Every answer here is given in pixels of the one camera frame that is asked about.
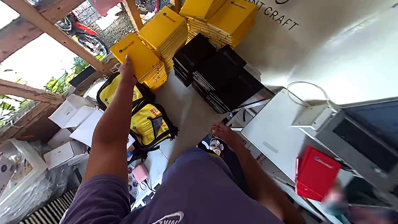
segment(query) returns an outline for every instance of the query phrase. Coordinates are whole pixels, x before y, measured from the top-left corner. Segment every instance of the yellow bag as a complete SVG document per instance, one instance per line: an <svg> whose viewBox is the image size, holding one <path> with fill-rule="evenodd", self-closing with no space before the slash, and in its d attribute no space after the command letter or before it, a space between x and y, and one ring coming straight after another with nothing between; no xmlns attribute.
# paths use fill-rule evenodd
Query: yellow bag
<svg viewBox="0 0 398 224"><path fill-rule="evenodd" d="M116 73L99 89L97 101L101 109L105 110L112 102L120 79L121 76ZM137 82L134 86L130 126L136 149L150 151L166 139L173 140L179 131L168 119L163 107L154 100L155 95Z"/></svg>

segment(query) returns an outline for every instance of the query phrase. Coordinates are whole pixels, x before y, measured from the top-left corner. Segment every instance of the blue shirt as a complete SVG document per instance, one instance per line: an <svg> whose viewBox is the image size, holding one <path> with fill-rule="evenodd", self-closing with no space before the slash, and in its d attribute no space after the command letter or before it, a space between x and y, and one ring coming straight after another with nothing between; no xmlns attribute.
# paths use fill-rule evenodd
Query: blue shirt
<svg viewBox="0 0 398 224"><path fill-rule="evenodd" d="M282 224L233 181L224 161L195 148L182 153L163 173L150 203L130 212L124 181L98 175L82 183L62 224Z"/></svg>

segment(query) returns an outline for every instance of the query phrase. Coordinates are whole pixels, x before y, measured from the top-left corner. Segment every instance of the person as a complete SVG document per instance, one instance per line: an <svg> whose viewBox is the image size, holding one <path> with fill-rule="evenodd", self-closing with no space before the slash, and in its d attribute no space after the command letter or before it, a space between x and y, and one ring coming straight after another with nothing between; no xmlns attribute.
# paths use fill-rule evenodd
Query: person
<svg viewBox="0 0 398 224"><path fill-rule="evenodd" d="M238 158L252 198L239 188L219 156L195 147L165 170L151 202L131 212L126 137L137 79L128 57L119 71L120 84L95 128L86 174L62 224L305 224L236 134L219 123L212 133Z"/></svg>

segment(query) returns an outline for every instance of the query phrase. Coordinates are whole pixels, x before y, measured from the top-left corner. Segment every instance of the striped mat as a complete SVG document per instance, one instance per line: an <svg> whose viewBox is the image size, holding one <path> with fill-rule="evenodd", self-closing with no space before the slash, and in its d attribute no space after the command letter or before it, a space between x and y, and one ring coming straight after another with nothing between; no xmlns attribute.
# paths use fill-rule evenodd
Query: striped mat
<svg viewBox="0 0 398 224"><path fill-rule="evenodd" d="M69 208L78 188L65 192L59 198L30 214L19 224L58 224L64 212Z"/></svg>

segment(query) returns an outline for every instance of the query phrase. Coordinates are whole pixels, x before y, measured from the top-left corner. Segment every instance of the stack of black notebooks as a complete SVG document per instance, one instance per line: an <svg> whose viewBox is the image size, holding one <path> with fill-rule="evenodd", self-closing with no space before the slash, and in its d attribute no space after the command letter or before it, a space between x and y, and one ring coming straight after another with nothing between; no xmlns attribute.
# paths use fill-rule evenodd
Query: stack of black notebooks
<svg viewBox="0 0 398 224"><path fill-rule="evenodd" d="M218 113L238 108L264 86L229 45L216 49L198 34L174 55L176 77L192 87Z"/></svg>
<svg viewBox="0 0 398 224"><path fill-rule="evenodd" d="M192 83L192 72L199 65L216 53L213 45L199 33L173 57L176 77L188 87Z"/></svg>

